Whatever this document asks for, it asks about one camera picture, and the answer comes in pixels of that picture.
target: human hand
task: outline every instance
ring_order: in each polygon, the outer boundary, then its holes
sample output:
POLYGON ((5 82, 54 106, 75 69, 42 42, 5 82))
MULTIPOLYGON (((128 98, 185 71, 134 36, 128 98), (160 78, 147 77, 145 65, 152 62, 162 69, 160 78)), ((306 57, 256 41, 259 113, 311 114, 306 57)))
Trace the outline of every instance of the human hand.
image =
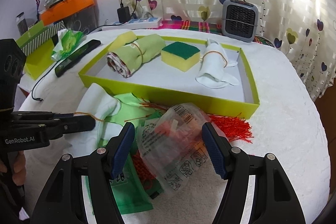
MULTIPOLYGON (((23 151, 19 151, 15 158, 15 162, 13 165, 14 174, 13 174, 13 182, 17 186, 24 185, 26 180, 26 157, 23 151)), ((0 172, 7 173, 7 167, 0 160, 0 172)))

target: barcode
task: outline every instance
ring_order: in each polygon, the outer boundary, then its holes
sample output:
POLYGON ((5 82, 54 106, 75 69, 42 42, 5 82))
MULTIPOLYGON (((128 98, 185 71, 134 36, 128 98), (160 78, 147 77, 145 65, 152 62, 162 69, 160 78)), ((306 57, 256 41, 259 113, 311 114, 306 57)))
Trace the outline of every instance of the barcode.
POLYGON ((182 105, 176 105, 173 109, 177 115, 179 115, 184 120, 185 123, 189 123, 194 119, 193 115, 182 105))

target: wooden floor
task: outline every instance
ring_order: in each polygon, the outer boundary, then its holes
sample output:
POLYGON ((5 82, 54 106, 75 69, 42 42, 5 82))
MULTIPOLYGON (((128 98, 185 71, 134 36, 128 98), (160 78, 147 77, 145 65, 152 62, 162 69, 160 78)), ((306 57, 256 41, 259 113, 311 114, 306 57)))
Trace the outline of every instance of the wooden floor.
POLYGON ((315 101, 315 105, 328 139, 331 163, 330 192, 333 192, 336 189, 336 85, 328 88, 324 96, 315 101))

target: round table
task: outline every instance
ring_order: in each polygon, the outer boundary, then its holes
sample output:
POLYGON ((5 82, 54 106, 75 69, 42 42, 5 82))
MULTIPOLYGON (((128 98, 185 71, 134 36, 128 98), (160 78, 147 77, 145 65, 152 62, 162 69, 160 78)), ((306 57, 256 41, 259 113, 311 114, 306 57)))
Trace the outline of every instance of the round table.
MULTIPOLYGON (((107 30, 90 34, 85 41, 98 39, 104 45, 127 30, 107 30)), ((204 39, 241 47, 249 61, 260 98, 260 106, 248 120, 252 126, 253 143, 235 141, 246 153, 276 155, 287 173, 301 203, 306 223, 310 224, 328 200, 330 160, 327 139, 319 114, 286 56, 275 48, 244 43, 228 37, 188 30, 134 30, 137 35, 157 33, 163 36, 204 39)), ((23 111, 74 112, 86 91, 78 71, 97 55, 100 46, 80 63, 56 78, 49 73, 21 107, 23 111)), ((25 151, 27 179, 26 206, 32 212, 51 171, 63 154, 63 138, 50 142, 49 147, 25 151)), ((224 193, 226 181, 221 180, 208 161, 186 187, 172 198, 162 194, 147 212, 123 215, 125 223, 212 223, 224 193)), ((248 223, 253 200, 254 178, 250 177, 245 211, 241 223, 248 223)))

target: open tray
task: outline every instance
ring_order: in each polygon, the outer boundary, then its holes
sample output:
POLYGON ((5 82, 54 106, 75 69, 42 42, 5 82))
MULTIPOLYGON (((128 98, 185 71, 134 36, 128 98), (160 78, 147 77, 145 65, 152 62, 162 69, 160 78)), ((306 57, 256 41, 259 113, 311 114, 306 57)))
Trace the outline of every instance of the open tray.
MULTIPOLYGON (((201 54, 206 48, 204 40, 167 36, 162 38, 166 44, 179 41, 194 45, 200 49, 201 54)), ((166 106, 194 103, 206 113, 230 117, 240 115, 246 119, 250 118, 259 106, 251 68, 243 50, 239 47, 222 44, 228 59, 238 61, 237 66, 225 68, 225 70, 239 80, 239 85, 211 89, 195 80, 201 68, 201 62, 187 72, 182 72, 163 63, 160 55, 143 64, 131 77, 123 78, 107 65, 106 55, 112 45, 113 42, 79 72, 86 87, 97 83, 111 95, 131 92, 136 97, 166 106)))

